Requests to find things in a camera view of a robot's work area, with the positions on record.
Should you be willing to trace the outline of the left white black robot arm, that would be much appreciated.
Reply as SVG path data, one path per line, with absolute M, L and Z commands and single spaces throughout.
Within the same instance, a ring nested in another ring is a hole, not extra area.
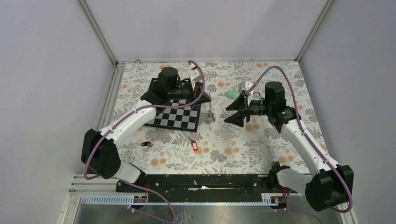
M 81 154 L 85 179 L 99 176 L 104 179 L 116 178 L 127 181 L 127 186 L 134 192 L 144 188 L 145 180 L 140 176 L 142 171 L 122 161 L 118 148 L 165 109 L 183 109 L 211 101 L 205 93 L 202 69 L 194 61 L 188 64 L 188 78 L 182 80 L 177 69 L 164 67 L 129 112 L 99 131 L 90 129 L 85 133 Z

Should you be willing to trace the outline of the keyring with coloured key tags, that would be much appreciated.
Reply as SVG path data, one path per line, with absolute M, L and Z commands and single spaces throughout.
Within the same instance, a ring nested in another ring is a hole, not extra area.
M 204 95 L 208 99 L 208 104 L 209 104 L 208 111 L 205 114 L 205 123 L 209 125 L 215 122 L 214 110 L 212 107 L 212 98 L 210 96 L 210 93 L 205 93 Z

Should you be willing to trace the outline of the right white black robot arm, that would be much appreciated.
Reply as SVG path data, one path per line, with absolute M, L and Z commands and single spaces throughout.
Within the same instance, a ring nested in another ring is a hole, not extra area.
M 280 82 L 265 84 L 265 97 L 253 100 L 253 84 L 241 82 L 239 96 L 226 108 L 236 113 L 226 123 L 243 127 L 251 116 L 267 116 L 268 121 L 297 150 L 310 174 L 301 174 L 288 166 L 276 165 L 270 170 L 269 189 L 280 192 L 289 188 L 305 196 L 315 211 L 334 209 L 352 202 L 353 170 L 341 166 L 312 139 L 295 108 L 287 105 L 285 89 Z

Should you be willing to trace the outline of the key with red tag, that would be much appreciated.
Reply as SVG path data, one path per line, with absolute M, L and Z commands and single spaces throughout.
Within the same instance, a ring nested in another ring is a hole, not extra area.
M 191 137 L 188 137 L 188 139 L 191 142 L 191 146 L 192 146 L 193 151 L 197 152 L 199 150 L 198 143 L 195 140 L 193 140 Z

